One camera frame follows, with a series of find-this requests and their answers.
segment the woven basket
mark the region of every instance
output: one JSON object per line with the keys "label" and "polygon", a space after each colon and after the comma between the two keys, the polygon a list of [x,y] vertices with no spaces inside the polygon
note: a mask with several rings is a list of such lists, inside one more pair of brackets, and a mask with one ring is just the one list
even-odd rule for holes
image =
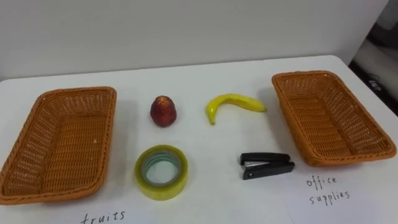
{"label": "woven basket", "polygon": [[81,198],[105,180],[116,91],[54,90],[39,96],[0,173],[0,203]]}
{"label": "woven basket", "polygon": [[345,84],[328,71],[272,77],[295,145],[310,166],[394,157],[397,150]]}

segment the apple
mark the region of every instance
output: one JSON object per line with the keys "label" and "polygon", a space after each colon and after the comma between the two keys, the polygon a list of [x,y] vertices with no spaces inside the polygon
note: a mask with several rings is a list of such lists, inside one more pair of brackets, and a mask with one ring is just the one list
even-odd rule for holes
{"label": "apple", "polygon": [[150,116],[158,126],[163,128],[170,126],[177,119],[172,99],[168,96],[158,96],[150,107]]}

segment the basket rim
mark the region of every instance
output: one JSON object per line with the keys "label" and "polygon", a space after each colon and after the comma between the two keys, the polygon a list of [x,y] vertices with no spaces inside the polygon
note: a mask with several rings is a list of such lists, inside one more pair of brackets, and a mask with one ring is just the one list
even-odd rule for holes
{"label": "basket rim", "polygon": [[[40,105],[43,103],[45,97],[50,95],[56,95],[58,93],[74,93],[74,92],[86,92],[86,91],[108,91],[110,95],[110,101],[107,108],[107,117],[106,117],[106,130],[104,132],[102,147],[101,147],[101,157],[98,159],[98,162],[101,163],[101,166],[98,168],[97,178],[92,181],[92,183],[79,187],[73,190],[66,190],[63,192],[57,193],[42,193],[42,194],[29,194],[29,195],[13,195],[6,196],[3,195],[3,184],[8,175],[8,171],[14,162],[17,153],[21,149],[21,144],[25,141],[27,137],[27,133],[32,127],[32,123],[35,119],[36,114],[39,111]],[[23,203],[35,203],[35,202],[54,202],[57,200],[68,200],[68,198],[80,198],[96,192],[103,184],[108,168],[108,159],[109,159],[109,148],[112,138],[112,128],[113,128],[113,118],[114,111],[116,107],[116,98],[117,91],[110,86],[94,86],[94,87],[78,87],[78,88],[61,88],[56,90],[46,91],[41,94],[35,101],[32,109],[30,110],[27,119],[12,147],[10,154],[8,155],[6,161],[0,172],[0,204],[3,205],[15,205],[15,204],[23,204]]]}
{"label": "basket rim", "polygon": [[[338,86],[340,88],[342,88],[342,90],[356,103],[356,106],[358,106],[358,108],[361,110],[363,115],[365,117],[367,117],[367,119],[369,119],[370,122],[372,122],[372,124],[377,128],[377,130],[381,133],[381,135],[383,135],[383,137],[387,141],[387,144],[389,145],[389,147],[388,147],[389,150],[384,151],[384,152],[377,152],[374,154],[368,154],[366,156],[365,155],[338,156],[338,157],[333,157],[333,158],[322,156],[316,150],[314,150],[315,147],[310,143],[310,139],[309,139],[307,133],[303,130],[303,127],[300,124],[297,115],[292,110],[289,100],[286,98],[286,95],[282,91],[282,88],[280,86],[280,79],[284,78],[284,77],[292,77],[292,79],[294,79],[295,77],[297,77],[297,75],[325,75],[325,74],[328,75],[329,77],[332,77],[332,79],[334,79],[334,81],[337,82]],[[305,139],[305,141],[303,141],[303,143],[305,144],[305,148],[311,149],[311,150],[306,150],[306,153],[311,154],[311,157],[312,157],[311,160],[317,161],[317,162],[324,162],[324,163],[329,161],[330,164],[334,164],[334,162],[336,162],[336,161],[342,161],[342,160],[350,161],[353,159],[358,160],[359,157],[383,157],[383,156],[387,157],[386,155],[389,155],[388,157],[392,157],[392,156],[396,155],[397,149],[396,149],[396,145],[394,144],[392,139],[380,127],[380,125],[376,122],[376,120],[369,114],[369,112],[362,105],[362,103],[357,99],[357,97],[354,96],[352,91],[344,84],[342,79],[335,73],[327,71],[327,70],[296,71],[296,72],[278,73],[272,77],[272,84],[277,92],[277,96],[278,97],[281,96],[284,100],[284,103],[287,105],[287,109],[289,110],[289,113],[292,115],[292,117],[294,119],[293,125],[296,126],[297,128],[299,128],[300,131],[298,133],[300,135],[300,138]]]}

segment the clear tape roll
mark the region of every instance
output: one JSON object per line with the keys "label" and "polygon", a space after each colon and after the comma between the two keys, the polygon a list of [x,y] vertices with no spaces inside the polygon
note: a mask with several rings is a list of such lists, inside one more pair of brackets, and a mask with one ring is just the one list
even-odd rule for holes
{"label": "clear tape roll", "polygon": [[[177,174],[166,183],[150,181],[146,174],[151,166],[167,161],[174,164]],[[154,200],[168,200],[177,196],[185,187],[188,179],[188,161],[183,152],[169,145],[158,145],[143,152],[134,168],[134,176],[141,192]]]}

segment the stapler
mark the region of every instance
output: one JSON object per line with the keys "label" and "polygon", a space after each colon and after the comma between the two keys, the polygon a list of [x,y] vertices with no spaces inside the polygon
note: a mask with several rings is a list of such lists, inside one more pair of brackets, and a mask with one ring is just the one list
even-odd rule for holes
{"label": "stapler", "polygon": [[244,166],[243,179],[249,180],[291,172],[295,164],[288,154],[249,152],[241,154],[241,165]]}

